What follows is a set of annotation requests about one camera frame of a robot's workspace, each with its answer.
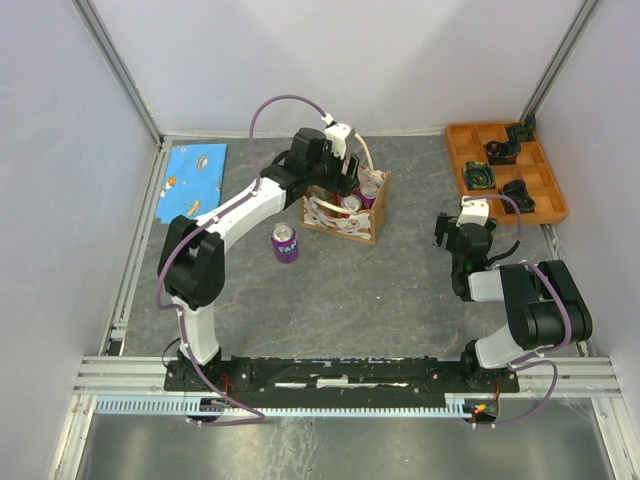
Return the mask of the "black rolled sock centre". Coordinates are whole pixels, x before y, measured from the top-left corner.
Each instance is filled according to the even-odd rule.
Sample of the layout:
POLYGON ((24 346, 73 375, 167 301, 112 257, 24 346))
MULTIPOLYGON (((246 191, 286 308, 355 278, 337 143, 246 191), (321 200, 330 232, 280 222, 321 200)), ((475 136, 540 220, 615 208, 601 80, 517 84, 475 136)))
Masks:
POLYGON ((491 166, 514 165, 521 153, 521 144, 518 141, 492 140, 484 145, 484 151, 491 166))

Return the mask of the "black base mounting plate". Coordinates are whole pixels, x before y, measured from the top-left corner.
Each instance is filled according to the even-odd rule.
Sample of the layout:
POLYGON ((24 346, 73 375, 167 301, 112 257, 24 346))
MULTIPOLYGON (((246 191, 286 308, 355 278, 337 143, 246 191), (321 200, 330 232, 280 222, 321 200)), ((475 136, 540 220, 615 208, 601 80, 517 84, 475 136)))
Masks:
POLYGON ((447 394, 520 391, 506 368, 416 358, 286 359, 233 357, 204 369, 223 393, 256 410, 443 407, 447 394))

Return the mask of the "patterned canvas bag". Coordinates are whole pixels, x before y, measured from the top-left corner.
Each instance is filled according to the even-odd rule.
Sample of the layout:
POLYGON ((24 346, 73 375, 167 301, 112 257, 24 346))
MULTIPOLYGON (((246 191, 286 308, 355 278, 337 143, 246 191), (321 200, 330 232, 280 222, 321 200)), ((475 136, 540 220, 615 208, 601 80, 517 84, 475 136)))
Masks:
MULTIPOLYGON (((311 230, 375 245, 384 223, 391 172, 376 169, 366 141, 359 133, 354 138, 366 158, 365 163, 360 162, 358 169, 360 185, 373 181, 380 187, 373 207, 361 208, 357 214, 346 215, 346 211, 339 206, 341 198, 346 196, 333 193, 332 201, 325 202, 312 197, 309 189, 300 200, 300 223, 311 230)), ((351 195, 358 195, 360 185, 351 195)))

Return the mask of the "red cola can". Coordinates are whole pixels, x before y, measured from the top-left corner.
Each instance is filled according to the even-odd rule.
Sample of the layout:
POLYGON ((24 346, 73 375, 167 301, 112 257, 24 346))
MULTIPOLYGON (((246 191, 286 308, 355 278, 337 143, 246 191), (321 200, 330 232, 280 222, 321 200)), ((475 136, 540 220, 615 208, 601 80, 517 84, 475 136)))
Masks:
POLYGON ((362 208, 362 201, 358 195, 342 197, 339 206, 346 211, 346 215, 357 214, 362 208))

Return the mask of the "black rolled sock front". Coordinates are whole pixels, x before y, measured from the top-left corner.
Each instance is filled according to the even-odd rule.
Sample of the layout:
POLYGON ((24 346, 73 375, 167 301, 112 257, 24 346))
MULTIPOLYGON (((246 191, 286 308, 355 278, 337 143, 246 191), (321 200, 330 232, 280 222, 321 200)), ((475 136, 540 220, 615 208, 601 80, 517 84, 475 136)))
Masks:
POLYGON ((500 193, 509 198, 518 207, 520 213, 533 213, 535 211, 535 200, 529 195, 524 180, 516 179, 506 183, 500 193))

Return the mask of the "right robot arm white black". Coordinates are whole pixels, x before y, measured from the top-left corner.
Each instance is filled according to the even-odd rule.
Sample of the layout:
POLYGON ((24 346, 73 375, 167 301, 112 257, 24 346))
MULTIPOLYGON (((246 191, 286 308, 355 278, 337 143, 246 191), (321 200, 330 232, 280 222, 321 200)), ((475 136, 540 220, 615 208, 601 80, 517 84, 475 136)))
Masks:
POLYGON ((500 302, 506 313, 503 327, 469 342, 461 353, 459 379, 472 391, 491 384, 495 372, 509 375, 510 367, 586 341, 593 333, 591 314, 566 264, 499 265, 519 244, 490 257, 496 226, 493 218, 477 223, 440 213, 434 228, 435 245, 451 254, 454 294, 465 302, 500 302))

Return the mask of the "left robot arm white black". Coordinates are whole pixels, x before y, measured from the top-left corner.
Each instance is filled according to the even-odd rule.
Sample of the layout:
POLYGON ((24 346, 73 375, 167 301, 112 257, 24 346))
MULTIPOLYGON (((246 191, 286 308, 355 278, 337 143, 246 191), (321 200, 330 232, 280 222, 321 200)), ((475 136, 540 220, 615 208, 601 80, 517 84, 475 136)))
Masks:
POLYGON ((347 195, 358 186, 358 160, 345 164, 354 129, 334 123, 324 131, 302 128, 289 150, 266 166, 257 180, 214 211, 196 219, 179 215, 170 223, 158 266, 162 310, 179 315, 182 354, 191 360, 187 379, 209 390, 221 378, 214 325, 215 299, 225 284, 225 255, 246 233, 286 210, 312 186, 347 195))

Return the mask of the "dark green sock back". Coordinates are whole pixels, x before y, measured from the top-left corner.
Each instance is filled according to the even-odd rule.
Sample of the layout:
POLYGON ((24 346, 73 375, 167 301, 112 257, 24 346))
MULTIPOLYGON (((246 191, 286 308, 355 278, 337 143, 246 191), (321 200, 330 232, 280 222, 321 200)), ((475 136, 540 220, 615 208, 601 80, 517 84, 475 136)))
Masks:
POLYGON ((535 113, 531 112, 521 122, 506 126, 505 131, 512 142, 533 142, 536 126, 535 113))

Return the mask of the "purple Fanta can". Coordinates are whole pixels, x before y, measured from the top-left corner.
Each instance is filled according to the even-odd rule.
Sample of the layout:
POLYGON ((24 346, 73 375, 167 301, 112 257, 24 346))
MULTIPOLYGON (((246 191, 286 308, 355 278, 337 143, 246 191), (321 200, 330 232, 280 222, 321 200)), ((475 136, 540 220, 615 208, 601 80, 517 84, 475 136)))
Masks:
POLYGON ((363 209, 371 209, 379 193, 379 185, 373 181, 367 181, 360 185, 358 196, 363 209))
POLYGON ((281 263, 291 263, 298 258, 299 248, 295 229, 284 222, 274 226, 270 240, 276 259, 281 263))

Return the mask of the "blue patterned cloth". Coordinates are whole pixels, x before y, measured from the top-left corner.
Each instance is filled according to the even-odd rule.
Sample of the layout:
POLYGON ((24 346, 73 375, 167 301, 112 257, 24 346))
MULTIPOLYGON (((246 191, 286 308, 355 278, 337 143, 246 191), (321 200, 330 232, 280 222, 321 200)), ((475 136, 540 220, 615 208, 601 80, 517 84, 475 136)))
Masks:
POLYGON ((226 144, 188 144, 171 148, 155 217, 169 224, 218 207, 226 162, 226 144))

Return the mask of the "aluminium frame rail front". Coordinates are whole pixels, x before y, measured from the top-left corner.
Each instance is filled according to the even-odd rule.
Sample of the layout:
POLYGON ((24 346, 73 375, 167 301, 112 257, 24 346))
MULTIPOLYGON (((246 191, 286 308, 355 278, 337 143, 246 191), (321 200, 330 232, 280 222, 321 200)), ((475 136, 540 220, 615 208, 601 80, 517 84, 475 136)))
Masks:
MULTIPOLYGON (((555 358, 558 380, 554 398, 620 398, 621 389, 607 357, 555 358)), ((158 357, 86 357, 73 392, 88 395, 165 396, 166 369, 158 357)), ((549 366, 536 366, 518 375, 520 391, 505 399, 541 398, 552 380, 549 366)))

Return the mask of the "orange compartment tray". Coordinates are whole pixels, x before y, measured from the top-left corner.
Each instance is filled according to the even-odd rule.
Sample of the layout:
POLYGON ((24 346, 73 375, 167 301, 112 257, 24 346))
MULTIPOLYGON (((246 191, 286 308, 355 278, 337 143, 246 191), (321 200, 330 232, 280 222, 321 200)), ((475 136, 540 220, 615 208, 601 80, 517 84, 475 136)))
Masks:
POLYGON ((485 144, 490 141, 508 140, 508 122, 481 122, 449 124, 444 138, 452 172, 461 196, 497 194, 514 180, 525 182, 527 192, 535 201, 534 211, 524 213, 524 224, 558 224, 569 214, 568 206, 559 188, 545 152, 537 137, 521 144, 521 152, 513 165, 496 165, 491 168, 495 176, 494 187, 470 190, 464 178, 464 167, 469 162, 487 163, 485 144))

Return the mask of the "black rolled sock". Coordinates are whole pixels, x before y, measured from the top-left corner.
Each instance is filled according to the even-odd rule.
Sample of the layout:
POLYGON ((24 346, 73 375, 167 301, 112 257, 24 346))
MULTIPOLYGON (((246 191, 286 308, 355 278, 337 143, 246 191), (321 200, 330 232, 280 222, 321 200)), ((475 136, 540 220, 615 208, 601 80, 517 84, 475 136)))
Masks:
POLYGON ((509 198, 518 207, 520 213, 533 213, 535 211, 535 200, 529 195, 524 180, 516 179, 506 183, 500 193, 509 198))
POLYGON ((514 165, 521 153, 521 144, 518 141, 492 140, 484 145, 484 151, 491 166, 514 165))

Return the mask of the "blue yellow rolled sock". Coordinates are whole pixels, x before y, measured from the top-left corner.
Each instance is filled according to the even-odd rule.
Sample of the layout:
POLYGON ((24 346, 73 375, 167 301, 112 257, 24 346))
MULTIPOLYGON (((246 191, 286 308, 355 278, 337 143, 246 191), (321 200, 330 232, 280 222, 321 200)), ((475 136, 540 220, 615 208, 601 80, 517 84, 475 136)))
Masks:
POLYGON ((463 180, 468 190, 491 190, 496 187, 492 167, 481 161, 469 161, 464 164, 463 180))

